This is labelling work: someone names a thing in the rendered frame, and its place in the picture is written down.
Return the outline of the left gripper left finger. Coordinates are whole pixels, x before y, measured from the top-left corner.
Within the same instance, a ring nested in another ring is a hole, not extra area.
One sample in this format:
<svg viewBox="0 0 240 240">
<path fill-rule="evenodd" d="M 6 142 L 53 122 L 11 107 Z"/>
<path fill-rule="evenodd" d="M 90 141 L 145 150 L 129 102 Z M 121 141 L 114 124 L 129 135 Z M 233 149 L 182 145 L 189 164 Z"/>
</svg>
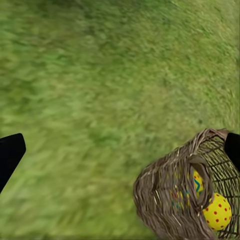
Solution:
<svg viewBox="0 0 240 240">
<path fill-rule="evenodd" d="M 22 133 L 0 138 L 0 193 L 26 153 Z"/>
</svg>

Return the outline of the wicker basket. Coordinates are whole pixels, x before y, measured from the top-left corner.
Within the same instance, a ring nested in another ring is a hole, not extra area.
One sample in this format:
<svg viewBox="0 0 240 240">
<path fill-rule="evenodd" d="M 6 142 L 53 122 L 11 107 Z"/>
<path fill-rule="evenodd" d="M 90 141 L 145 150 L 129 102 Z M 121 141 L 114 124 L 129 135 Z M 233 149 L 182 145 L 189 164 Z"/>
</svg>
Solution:
<svg viewBox="0 0 240 240">
<path fill-rule="evenodd" d="M 235 191 L 237 188 L 240 192 L 240 174 L 235 168 L 228 167 L 228 163 L 232 164 L 230 159 L 223 160 L 216 152 L 224 150 L 225 143 L 215 138 L 226 139 L 229 133 L 235 132 L 226 127 L 205 128 L 187 143 L 149 164 L 137 177 L 133 185 L 136 214 L 158 238 L 225 240 L 226 235 L 230 235 L 234 236 L 230 240 L 240 240 L 240 194 Z M 218 178 L 214 167 L 224 177 Z M 194 171 L 201 175 L 204 184 L 199 197 Z M 229 200 L 233 213 L 228 226 L 218 233 L 211 229 L 202 212 L 215 200 L 216 183 L 223 183 L 225 188 L 222 186 L 219 191 Z M 236 223 L 237 231 L 234 232 Z"/>
</svg>

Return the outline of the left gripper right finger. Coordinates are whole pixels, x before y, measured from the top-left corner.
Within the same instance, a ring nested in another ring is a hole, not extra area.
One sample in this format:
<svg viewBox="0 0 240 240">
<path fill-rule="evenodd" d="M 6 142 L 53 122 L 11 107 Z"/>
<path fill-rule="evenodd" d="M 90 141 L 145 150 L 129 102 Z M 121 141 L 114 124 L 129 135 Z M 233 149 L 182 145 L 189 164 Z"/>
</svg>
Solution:
<svg viewBox="0 0 240 240">
<path fill-rule="evenodd" d="M 231 132 L 223 140 L 224 149 L 222 149 L 222 152 L 227 159 L 230 159 L 231 164 L 240 175 L 240 135 Z"/>
</svg>

